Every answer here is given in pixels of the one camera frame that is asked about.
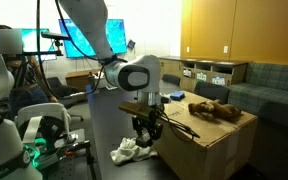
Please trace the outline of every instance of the blue screen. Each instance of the blue screen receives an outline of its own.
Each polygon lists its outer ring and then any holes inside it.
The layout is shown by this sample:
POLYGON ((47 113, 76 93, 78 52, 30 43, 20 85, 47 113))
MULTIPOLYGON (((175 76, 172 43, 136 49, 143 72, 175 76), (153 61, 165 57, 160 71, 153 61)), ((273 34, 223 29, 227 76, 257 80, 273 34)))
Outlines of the blue screen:
MULTIPOLYGON (((50 32, 48 28, 40 28, 40 32, 50 32)), ((36 29, 22 28, 22 41, 24 52, 37 52, 36 29)), ((40 51, 55 51, 51 39, 45 39, 40 35, 40 51)), ((42 60, 54 60, 55 54, 41 55, 42 60)))
MULTIPOLYGON (((96 53, 82 32, 70 19, 64 19, 64 23, 76 46, 86 55, 95 56, 96 53)), ((62 21, 59 19, 62 34, 67 34, 62 21)), ((115 54, 126 53, 126 38, 123 19, 108 19, 106 22, 106 37, 115 54)), ((84 57, 72 44, 71 41, 64 41, 67 58, 84 57)))

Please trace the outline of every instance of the black table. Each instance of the black table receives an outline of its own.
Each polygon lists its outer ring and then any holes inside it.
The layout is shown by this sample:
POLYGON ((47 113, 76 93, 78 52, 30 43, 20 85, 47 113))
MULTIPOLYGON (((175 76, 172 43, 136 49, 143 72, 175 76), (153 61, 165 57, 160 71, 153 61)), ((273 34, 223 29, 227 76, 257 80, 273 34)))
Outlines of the black table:
MULTIPOLYGON (((169 94, 176 90, 179 90, 178 86, 160 82, 161 93, 169 94)), ((179 179, 160 157, 130 162, 122 166, 113 164, 110 152, 119 147, 124 137, 137 137, 132 126, 132 115, 118 109, 121 102, 134 101, 135 95, 136 92, 126 92, 120 89, 100 89, 100 93, 88 95, 97 161, 102 179, 179 179)))

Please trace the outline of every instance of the crumpled towel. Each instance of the crumpled towel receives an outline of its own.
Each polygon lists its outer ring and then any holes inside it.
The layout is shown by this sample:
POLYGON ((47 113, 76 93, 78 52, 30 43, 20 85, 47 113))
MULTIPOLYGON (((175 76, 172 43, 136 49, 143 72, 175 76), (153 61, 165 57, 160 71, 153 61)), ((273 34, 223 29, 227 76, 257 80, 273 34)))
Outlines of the crumpled towel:
POLYGON ((133 160, 141 161, 152 156, 157 156, 157 152, 151 147, 142 148, 135 144, 135 138, 123 138, 120 147, 112 151, 111 158, 115 165, 120 165, 122 162, 133 160))

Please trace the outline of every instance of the gray sofa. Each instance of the gray sofa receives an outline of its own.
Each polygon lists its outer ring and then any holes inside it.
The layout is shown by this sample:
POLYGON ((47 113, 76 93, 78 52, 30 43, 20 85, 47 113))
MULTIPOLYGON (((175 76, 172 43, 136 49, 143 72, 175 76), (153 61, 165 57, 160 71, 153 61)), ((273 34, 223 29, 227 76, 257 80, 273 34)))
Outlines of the gray sofa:
POLYGON ((228 103, 259 117, 250 164, 269 179, 288 179, 288 65, 250 63, 228 103))

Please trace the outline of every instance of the brown stuffed animal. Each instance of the brown stuffed animal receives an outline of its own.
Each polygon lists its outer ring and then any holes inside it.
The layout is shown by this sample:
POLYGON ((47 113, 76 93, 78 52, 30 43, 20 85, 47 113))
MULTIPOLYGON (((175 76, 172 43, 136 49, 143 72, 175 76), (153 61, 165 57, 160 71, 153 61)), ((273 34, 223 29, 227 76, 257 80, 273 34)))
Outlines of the brown stuffed animal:
POLYGON ((225 120, 232 120, 241 114, 239 108, 234 107, 231 104, 220 104, 220 100, 205 101, 202 103, 190 103, 188 109, 191 114, 199 113, 205 116, 207 119, 221 118, 225 120))

